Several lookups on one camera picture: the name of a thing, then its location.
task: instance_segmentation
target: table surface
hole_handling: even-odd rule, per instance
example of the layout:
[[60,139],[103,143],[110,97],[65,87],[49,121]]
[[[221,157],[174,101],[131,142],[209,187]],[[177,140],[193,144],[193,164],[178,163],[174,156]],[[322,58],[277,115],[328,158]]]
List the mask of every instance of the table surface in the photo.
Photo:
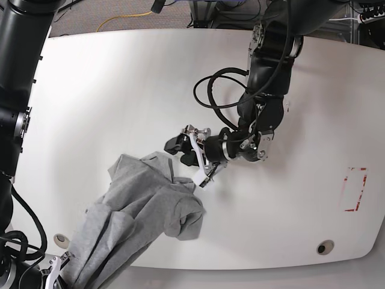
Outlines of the table surface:
[[[245,69],[249,39],[247,31],[141,30],[46,42],[15,187],[42,221],[48,253],[63,252],[54,235],[73,236],[120,154],[162,151],[187,124],[219,132],[192,89],[224,67]],[[162,235],[134,265],[259,269],[366,255],[385,215],[383,67],[382,51],[306,38],[269,159],[230,163],[196,190],[207,211],[200,238]],[[225,104],[242,88],[220,79],[214,93]],[[204,85],[198,94],[206,100]],[[226,114],[236,122],[235,109]],[[177,157],[174,165],[179,176],[196,171]],[[39,244],[18,204],[12,224]],[[325,240],[335,247],[318,255]]]

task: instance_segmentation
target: black cable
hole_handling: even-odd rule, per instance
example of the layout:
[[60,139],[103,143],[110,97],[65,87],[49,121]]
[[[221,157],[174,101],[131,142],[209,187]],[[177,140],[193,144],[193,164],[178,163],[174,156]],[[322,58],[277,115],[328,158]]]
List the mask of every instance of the black cable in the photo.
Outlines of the black cable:
[[351,2],[349,2],[349,6],[350,6],[350,8],[352,8],[355,12],[357,12],[359,15],[362,14],[361,12],[358,12],[356,9],[354,9],[353,5],[351,5]]
[[66,15],[67,12],[68,12],[68,10],[66,12],[64,12],[57,20],[55,20],[54,23],[58,22],[64,15]]
[[193,25],[194,19],[193,19],[193,14],[192,13],[190,13],[190,17],[191,17],[191,21],[190,21],[189,24],[187,24],[186,28],[190,28]]
[[40,262],[42,262],[46,256],[46,254],[40,250],[38,247],[35,247],[33,245],[30,245],[28,243],[24,243],[24,242],[18,242],[18,241],[15,241],[15,240],[12,240],[12,239],[9,239],[9,238],[4,238],[4,237],[0,237],[0,240],[2,241],[6,241],[6,242],[10,242],[10,243],[14,243],[14,244],[17,244],[17,245],[20,245],[20,246],[27,246],[28,248],[30,249],[33,249],[36,251],[36,253],[39,253],[40,254],[40,259],[37,260],[35,263],[33,263],[32,265],[30,265],[25,271],[24,273],[22,274],[22,276],[20,277],[19,279],[19,289],[21,289],[21,284],[22,284],[22,281],[23,281],[23,278],[24,276],[30,271],[32,270],[33,267],[35,267],[37,264],[39,264]]
[[[199,84],[201,84],[203,81],[206,81],[206,80],[208,80],[208,79],[210,79],[210,78],[212,78],[212,75],[206,76],[205,78],[202,78],[200,81],[198,81],[198,82],[196,83],[196,85],[194,86],[194,89],[192,90],[192,92],[193,92],[193,94],[194,94],[195,100],[196,100],[200,105],[202,105],[202,104],[203,104],[203,105],[206,105],[206,104],[204,104],[204,103],[203,103],[202,101],[200,101],[200,99],[198,98],[198,96],[197,96],[197,87],[198,87]],[[229,76],[225,76],[225,75],[220,75],[219,78],[230,79],[230,80],[232,80],[232,81],[238,83],[238,84],[239,84],[240,86],[242,86],[244,89],[247,89],[246,86],[245,86],[242,82],[238,81],[238,80],[235,79],[235,78],[232,78],[232,77],[229,77]]]
[[164,4],[163,7],[171,6],[171,5],[173,5],[173,4],[177,3],[177,2],[178,2],[178,1],[174,1],[174,2],[171,2],[171,3],[169,3],[169,4]]
[[16,257],[18,261],[24,262],[26,258],[26,250],[27,250],[26,245],[28,244],[28,239],[26,235],[21,231],[11,231],[11,232],[4,233],[2,237],[6,239],[11,239],[11,240],[18,239],[23,245],[21,245],[20,251],[16,251],[13,248],[5,247],[5,241],[0,240],[0,256],[2,256],[3,250],[7,250],[9,254]]
[[237,105],[239,104],[244,104],[248,101],[250,101],[251,99],[255,99],[255,98],[261,98],[260,96],[258,96],[259,93],[263,92],[267,87],[269,87],[271,85],[271,83],[274,81],[274,79],[276,78],[277,74],[280,72],[280,69],[285,61],[285,58],[286,58],[286,51],[288,50],[289,48],[289,44],[290,44],[290,33],[291,33],[291,0],[286,0],[286,5],[287,5],[287,10],[288,10],[288,27],[287,27],[287,31],[286,31],[286,40],[285,40],[285,46],[283,48],[283,52],[282,52],[282,56],[281,58],[279,59],[279,62],[278,62],[278,65],[276,67],[276,69],[274,70],[273,74],[270,76],[269,80],[256,92],[254,93],[253,95],[247,97],[247,98],[244,98],[243,100],[241,101],[238,101],[238,102],[234,102],[232,104],[227,104],[227,105],[208,105],[208,104],[205,104],[203,103],[202,101],[199,100],[199,98],[197,97],[196,95],[196,88],[197,86],[202,83],[202,81],[206,80],[206,79],[209,79],[211,78],[211,76],[209,76],[208,78],[203,78],[203,80],[201,79],[197,84],[196,86],[194,87],[194,90],[193,90],[193,93],[194,93],[194,98],[196,99],[196,101],[202,105],[203,107],[206,107],[206,108],[211,108],[211,109],[223,109],[223,108],[230,108],[230,107],[236,107]]
[[[220,76],[224,75],[226,73],[234,73],[242,76],[247,76],[247,71],[239,69],[239,68],[234,68],[234,67],[228,67],[219,70],[218,72],[215,72],[212,77],[210,77],[209,84],[207,85],[207,96],[209,98],[209,102],[211,105],[217,105],[215,103],[214,96],[212,94],[212,86],[214,84],[214,81]],[[222,122],[227,125],[229,128],[233,129],[234,131],[238,130],[238,127],[234,125],[229,119],[227,119],[221,110],[219,109],[214,109],[215,114],[219,117]]]
[[254,127],[253,129],[251,130],[251,132],[244,138],[240,139],[240,140],[221,140],[221,141],[226,141],[228,143],[242,143],[244,142],[246,139],[248,139],[249,137],[251,137],[252,135],[255,135],[256,131],[257,131],[257,121],[258,121],[258,107],[257,107],[257,104],[254,103],[255,105],[255,124],[254,124]]
[[25,271],[24,273],[22,274],[22,276],[20,277],[20,280],[19,280],[19,289],[22,289],[22,281],[23,281],[23,278],[24,276],[30,271],[32,270],[33,267],[37,266],[40,262],[42,262],[44,260],[44,258],[46,257],[45,253],[44,255],[42,255],[42,257],[37,260],[35,263],[31,264]]
[[72,1],[71,3],[59,8],[58,12],[62,12],[63,10],[67,9],[67,8],[72,8],[72,6],[74,6],[75,4],[79,3],[79,2],[82,2],[83,0],[74,0]]
[[[33,212],[33,210],[28,206],[28,204],[19,196],[19,194],[17,193],[17,191],[15,190],[15,188],[13,187],[12,185],[12,188],[11,188],[11,192],[12,192],[12,196],[21,204],[21,206],[23,206],[23,208],[27,211],[27,213],[31,216],[31,218],[33,219],[35,225],[36,225],[36,228],[40,234],[40,239],[42,241],[42,245],[40,246],[40,251],[42,252],[46,252],[47,250],[47,235],[44,231],[44,228],[43,228],[43,225],[42,223],[40,223],[39,221],[39,218],[35,215],[35,213]],[[26,255],[26,260],[35,260],[39,257],[38,253],[32,253],[32,254],[27,254]]]

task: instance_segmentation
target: gray carpet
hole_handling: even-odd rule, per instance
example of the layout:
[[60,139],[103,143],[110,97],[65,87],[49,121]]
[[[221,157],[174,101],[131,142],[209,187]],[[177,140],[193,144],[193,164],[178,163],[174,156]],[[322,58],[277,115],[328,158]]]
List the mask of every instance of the gray carpet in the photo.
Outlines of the gray carpet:
[[[123,14],[141,14],[150,11],[154,0],[83,0],[71,9],[55,16],[50,37],[95,32],[98,26],[108,18]],[[260,0],[261,12],[266,9],[266,0]],[[241,13],[254,13],[259,10],[258,0],[247,2],[236,9]],[[161,14],[114,19],[106,23],[100,31],[154,29],[154,28],[186,28],[191,20],[188,1],[164,7]]]

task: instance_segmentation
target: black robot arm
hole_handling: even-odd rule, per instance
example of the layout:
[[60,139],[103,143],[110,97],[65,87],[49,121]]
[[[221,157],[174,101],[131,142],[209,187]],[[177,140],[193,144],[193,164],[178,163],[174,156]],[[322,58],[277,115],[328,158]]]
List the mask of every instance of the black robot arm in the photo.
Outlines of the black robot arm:
[[[24,261],[39,259],[47,248],[43,227],[12,186],[24,133],[28,128],[29,96],[41,51],[57,10],[65,0],[8,0],[0,24],[0,288],[36,289],[42,274]],[[27,236],[5,233],[13,213],[12,196],[27,209],[40,232],[38,252],[27,253]],[[6,246],[21,242],[20,250]]]
[[[265,161],[268,158],[274,131],[284,116],[284,97],[289,91],[292,66],[303,47],[303,36],[318,29],[347,3],[349,0],[275,0],[266,10],[263,19],[254,27],[247,70],[222,69],[197,83],[199,85],[203,80],[209,79],[210,104],[198,99],[196,87],[194,96],[199,104],[213,109],[228,126],[216,136],[196,134],[201,157],[206,160],[207,167],[212,168],[206,168],[206,179],[202,183],[197,182],[197,185],[204,187],[218,164],[237,157],[243,157],[247,161]],[[247,86],[239,102],[218,106],[212,95],[212,86],[219,77],[229,78],[225,76],[227,73],[246,76]],[[237,106],[239,115],[238,125],[225,118],[221,112],[222,108],[234,106]],[[174,138],[166,144],[165,150],[175,153],[175,148],[188,147],[185,143],[189,141],[189,138]],[[190,149],[188,154],[183,151],[185,156],[181,162],[198,166],[192,152],[196,153],[196,150]],[[204,169],[200,166],[199,174]]]

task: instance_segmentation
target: gray shirt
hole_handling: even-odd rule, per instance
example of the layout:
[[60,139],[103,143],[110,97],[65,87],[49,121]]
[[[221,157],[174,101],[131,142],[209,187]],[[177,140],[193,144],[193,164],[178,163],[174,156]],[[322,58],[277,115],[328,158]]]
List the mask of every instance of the gray shirt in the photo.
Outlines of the gray shirt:
[[107,194],[88,210],[70,243],[74,255],[62,271],[74,289],[96,289],[131,265],[163,232],[179,240],[199,236],[205,210],[190,179],[173,176],[172,161],[154,153],[121,155],[109,169]]

